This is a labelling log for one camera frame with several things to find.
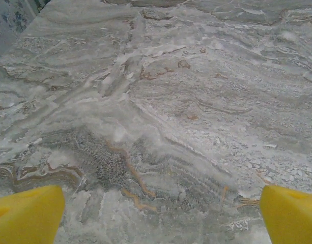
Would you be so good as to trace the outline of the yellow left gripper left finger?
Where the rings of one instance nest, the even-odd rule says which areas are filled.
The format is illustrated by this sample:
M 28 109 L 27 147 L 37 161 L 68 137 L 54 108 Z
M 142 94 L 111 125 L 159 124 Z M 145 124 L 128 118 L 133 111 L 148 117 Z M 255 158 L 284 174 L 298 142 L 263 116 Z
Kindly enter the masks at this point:
M 0 197 L 0 243 L 53 243 L 64 209 L 56 185 Z

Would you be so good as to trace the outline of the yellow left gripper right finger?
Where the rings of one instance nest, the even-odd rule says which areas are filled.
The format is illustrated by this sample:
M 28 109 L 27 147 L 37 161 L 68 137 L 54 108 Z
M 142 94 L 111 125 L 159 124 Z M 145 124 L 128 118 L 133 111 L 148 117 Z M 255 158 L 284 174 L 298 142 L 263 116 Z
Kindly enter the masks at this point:
M 260 210 L 273 244 L 312 243 L 312 194 L 264 186 Z

